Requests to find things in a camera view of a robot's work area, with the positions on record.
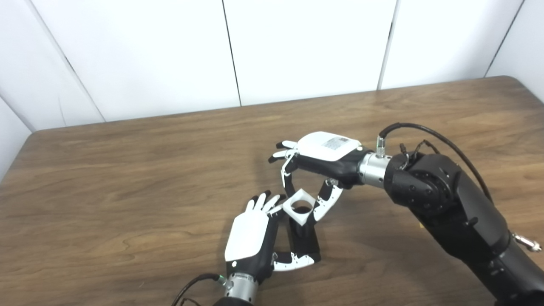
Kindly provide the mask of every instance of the white fingertip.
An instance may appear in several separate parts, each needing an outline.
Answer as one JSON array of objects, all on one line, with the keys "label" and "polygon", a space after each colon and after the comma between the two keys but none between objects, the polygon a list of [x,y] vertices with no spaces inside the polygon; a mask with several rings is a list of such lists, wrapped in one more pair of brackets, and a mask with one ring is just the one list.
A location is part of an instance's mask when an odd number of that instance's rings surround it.
[{"label": "white fingertip", "polygon": [[292,142],[291,140],[284,140],[281,142],[281,144],[286,148],[294,148],[296,146],[296,142]]},{"label": "white fingertip", "polygon": [[273,209],[271,209],[269,212],[267,212],[267,214],[271,216],[271,215],[279,212],[282,209],[283,209],[283,206],[278,205],[278,206],[274,207]]},{"label": "white fingertip", "polygon": [[280,195],[277,194],[273,196],[266,204],[264,204],[263,211],[268,212],[269,210],[276,205],[276,202],[280,199]]},{"label": "white fingertip", "polygon": [[267,199],[267,195],[264,193],[261,193],[259,195],[259,198],[257,199],[257,203],[255,203],[255,210],[261,210],[263,209],[264,201]]},{"label": "white fingertip", "polygon": [[285,158],[285,155],[287,154],[288,150],[284,150],[284,151],[279,151],[279,152],[276,152],[274,154],[272,154],[272,156],[274,156],[275,158]]},{"label": "white fingertip", "polygon": [[245,212],[252,211],[253,207],[255,207],[255,201],[253,201],[253,199],[251,199],[248,202],[248,206],[245,208]]}]

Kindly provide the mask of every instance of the robotic arm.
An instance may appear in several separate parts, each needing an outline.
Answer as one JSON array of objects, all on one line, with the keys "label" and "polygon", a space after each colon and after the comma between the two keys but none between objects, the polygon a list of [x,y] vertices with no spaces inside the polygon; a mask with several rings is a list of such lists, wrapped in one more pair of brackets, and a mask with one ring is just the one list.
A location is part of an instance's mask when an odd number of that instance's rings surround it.
[{"label": "robotic arm", "polygon": [[395,124],[380,133],[376,152],[347,137],[315,132],[298,143],[278,144],[287,150],[273,154],[269,161],[286,159],[281,173],[288,194],[294,191],[295,169],[325,175],[339,189],[354,185],[384,189],[394,203],[410,209],[448,254],[472,270],[498,305],[544,305],[544,272],[513,241],[534,252],[540,251],[540,246],[508,229],[485,183],[464,155],[461,157],[484,191],[434,146],[436,154],[422,154],[419,146],[414,152],[406,152],[401,145],[401,154],[385,155],[387,133],[404,126],[430,131],[462,154],[453,143],[426,127]]},{"label": "robotic arm", "polygon": [[[385,155],[387,134],[400,127],[429,132],[448,144],[467,163],[481,189],[449,157],[424,140],[412,152],[401,144],[401,153]],[[434,154],[419,152],[422,144]],[[288,199],[266,201],[270,192],[253,197],[246,211],[233,223],[225,251],[227,278],[203,274],[191,281],[176,297],[177,304],[193,283],[211,278],[225,288],[225,296],[214,306],[251,306],[258,286],[273,271],[288,271],[320,260],[314,225],[335,204],[344,189],[370,185],[383,189],[391,200],[407,207],[451,256],[463,261],[497,300],[496,306],[544,305],[544,272],[519,247],[539,252],[540,245],[508,229],[495,208],[489,191],[468,158],[437,132],[415,124],[393,124],[380,132],[376,151],[359,141],[326,132],[315,132],[298,142],[283,141],[285,149],[269,162],[285,160],[282,182]],[[293,172],[303,169],[327,177],[314,199],[295,191]],[[310,207],[292,208],[296,201]],[[289,216],[291,252],[273,251],[278,221]]]}]

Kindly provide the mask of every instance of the robot finger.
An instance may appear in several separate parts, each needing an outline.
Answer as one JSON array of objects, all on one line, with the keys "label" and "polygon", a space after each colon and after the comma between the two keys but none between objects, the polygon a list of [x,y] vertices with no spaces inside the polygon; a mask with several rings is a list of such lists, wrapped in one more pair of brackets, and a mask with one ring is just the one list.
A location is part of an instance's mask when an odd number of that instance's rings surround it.
[{"label": "robot finger", "polygon": [[270,200],[268,200],[268,202],[266,204],[264,204],[263,211],[268,212],[269,210],[271,210],[272,207],[274,207],[274,205],[276,205],[276,203],[279,200],[280,200],[280,195],[279,194],[273,196]]},{"label": "robot finger", "polygon": [[273,163],[275,161],[284,160],[286,158],[288,152],[289,152],[289,150],[283,150],[283,151],[279,151],[279,152],[276,152],[276,153],[272,154],[272,156],[270,156],[268,158],[268,163]]},{"label": "robot finger", "polygon": [[296,142],[292,142],[291,140],[284,140],[276,144],[277,149],[294,149],[295,146]]},{"label": "robot finger", "polygon": [[253,208],[255,207],[255,202],[257,201],[258,197],[257,196],[254,196],[253,198],[251,198],[249,201],[248,201],[248,205],[247,207],[245,208],[245,212],[250,212],[253,210]]},{"label": "robot finger", "polygon": [[264,201],[267,199],[267,193],[261,193],[259,195],[259,198],[257,199],[257,202],[255,203],[255,210],[261,210],[263,209]]}]

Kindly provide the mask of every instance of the black cable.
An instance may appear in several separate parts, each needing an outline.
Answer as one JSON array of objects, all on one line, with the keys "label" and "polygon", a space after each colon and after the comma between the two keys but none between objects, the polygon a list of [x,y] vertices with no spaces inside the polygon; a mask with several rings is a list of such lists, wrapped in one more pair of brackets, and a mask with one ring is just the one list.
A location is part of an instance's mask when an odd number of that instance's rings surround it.
[{"label": "black cable", "polygon": [[484,192],[485,196],[489,199],[489,201],[491,201],[491,203],[493,203],[493,200],[491,199],[491,193],[489,193],[489,189],[487,189],[487,185],[485,184],[484,179],[481,177],[478,170],[476,170],[476,167],[472,164],[472,162],[468,159],[468,157],[463,153],[463,151],[461,151],[461,149],[459,149],[451,140],[449,140],[448,138],[442,136],[440,133],[438,133],[438,132],[436,132],[436,131],[434,131],[434,130],[426,127],[426,126],[419,125],[419,124],[414,124],[414,123],[394,123],[394,124],[386,127],[385,129],[383,129],[380,132],[379,136],[381,138],[385,139],[385,137],[387,137],[387,134],[389,134],[391,131],[394,131],[394,130],[396,130],[398,128],[401,128],[401,127],[411,127],[411,128],[415,128],[417,130],[427,132],[427,133],[433,135],[434,137],[440,139],[442,142],[444,142],[450,148],[452,148],[455,151],[455,153],[457,153],[457,155],[459,155],[459,157],[465,162],[465,164],[467,164],[467,166],[471,170],[472,174],[474,174],[474,176],[476,177],[476,180],[478,181],[478,183],[480,183],[480,187],[481,187],[482,191]]},{"label": "black cable", "polygon": [[205,280],[205,279],[213,279],[213,280],[217,281],[219,279],[219,277],[220,277],[219,274],[215,274],[215,273],[204,273],[204,274],[201,274],[201,275],[195,277],[193,280],[188,282],[187,285],[185,285],[185,287],[183,287],[183,289],[177,294],[177,296],[174,299],[174,301],[172,302],[171,306],[176,306],[177,303],[180,301],[181,297],[185,294],[185,292],[192,285],[196,284],[197,282],[199,282],[201,280]]}]

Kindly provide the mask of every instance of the white hand cover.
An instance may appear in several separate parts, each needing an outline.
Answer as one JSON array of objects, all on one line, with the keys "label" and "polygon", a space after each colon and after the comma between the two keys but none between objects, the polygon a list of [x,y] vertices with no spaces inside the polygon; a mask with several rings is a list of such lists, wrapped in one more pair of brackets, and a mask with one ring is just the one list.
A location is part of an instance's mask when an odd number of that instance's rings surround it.
[{"label": "white hand cover", "polygon": [[282,209],[276,206],[280,200],[275,195],[268,202],[262,193],[257,200],[251,199],[244,213],[234,219],[225,249],[225,261],[239,260],[256,255],[261,249],[270,216]]}]

